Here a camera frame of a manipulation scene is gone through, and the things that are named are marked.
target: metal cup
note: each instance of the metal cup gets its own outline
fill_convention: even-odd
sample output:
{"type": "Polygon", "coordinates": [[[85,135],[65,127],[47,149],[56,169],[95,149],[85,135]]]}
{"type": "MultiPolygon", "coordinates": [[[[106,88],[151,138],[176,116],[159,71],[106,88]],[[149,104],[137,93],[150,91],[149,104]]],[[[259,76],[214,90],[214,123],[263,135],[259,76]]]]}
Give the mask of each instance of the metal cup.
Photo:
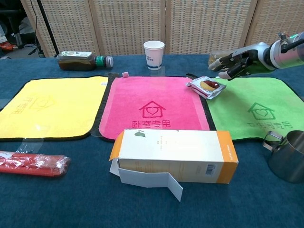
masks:
{"type": "Polygon", "coordinates": [[[291,183],[304,182],[304,131],[291,131],[285,137],[268,132],[263,146],[272,152],[268,160],[271,171],[285,181],[291,183]],[[274,145],[266,142],[272,135],[280,141],[274,145]]]}

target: floor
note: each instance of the floor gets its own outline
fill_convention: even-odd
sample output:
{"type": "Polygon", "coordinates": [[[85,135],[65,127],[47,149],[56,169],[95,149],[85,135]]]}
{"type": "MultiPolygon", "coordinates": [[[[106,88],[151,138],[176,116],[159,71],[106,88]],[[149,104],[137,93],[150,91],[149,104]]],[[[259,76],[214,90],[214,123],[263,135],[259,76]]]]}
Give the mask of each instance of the floor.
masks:
{"type": "Polygon", "coordinates": [[[32,55],[29,53],[34,50],[34,47],[24,47],[23,49],[15,49],[11,52],[7,52],[4,57],[9,58],[39,58],[38,52],[36,51],[32,55]]]}

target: bottle label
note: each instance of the bottle label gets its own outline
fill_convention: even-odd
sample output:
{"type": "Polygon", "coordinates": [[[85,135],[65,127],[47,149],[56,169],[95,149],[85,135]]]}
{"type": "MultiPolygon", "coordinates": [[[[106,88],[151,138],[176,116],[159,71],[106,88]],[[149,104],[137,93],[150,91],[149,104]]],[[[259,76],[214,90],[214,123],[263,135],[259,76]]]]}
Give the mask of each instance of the bottle label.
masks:
{"type": "Polygon", "coordinates": [[[106,67],[104,64],[104,56],[96,56],[95,62],[96,62],[96,66],[99,67],[106,67]]]}
{"type": "Polygon", "coordinates": [[[60,56],[88,57],[91,54],[89,51],[63,51],[60,56]]]}

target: pink towel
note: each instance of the pink towel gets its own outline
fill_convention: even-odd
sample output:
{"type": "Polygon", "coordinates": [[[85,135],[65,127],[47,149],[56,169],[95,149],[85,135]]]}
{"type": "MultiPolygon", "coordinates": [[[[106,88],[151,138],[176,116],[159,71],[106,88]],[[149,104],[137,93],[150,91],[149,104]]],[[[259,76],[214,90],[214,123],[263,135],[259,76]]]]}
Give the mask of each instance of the pink towel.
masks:
{"type": "Polygon", "coordinates": [[[99,125],[115,139],[124,129],[209,130],[198,94],[186,77],[116,78],[99,125]]]}

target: snack package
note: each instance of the snack package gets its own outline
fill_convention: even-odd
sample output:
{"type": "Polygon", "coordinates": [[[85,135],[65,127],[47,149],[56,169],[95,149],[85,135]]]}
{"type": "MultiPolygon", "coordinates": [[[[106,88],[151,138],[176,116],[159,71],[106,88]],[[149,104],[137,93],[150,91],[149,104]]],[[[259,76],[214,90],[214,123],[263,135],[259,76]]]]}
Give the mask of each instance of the snack package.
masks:
{"type": "Polygon", "coordinates": [[[186,84],[187,87],[191,87],[192,90],[204,97],[205,99],[212,99],[219,95],[226,85],[218,83],[210,77],[203,76],[194,79],[192,82],[186,84]]]}
{"type": "Polygon", "coordinates": [[[63,155],[0,151],[0,172],[55,177],[67,172],[70,161],[63,155]]]}

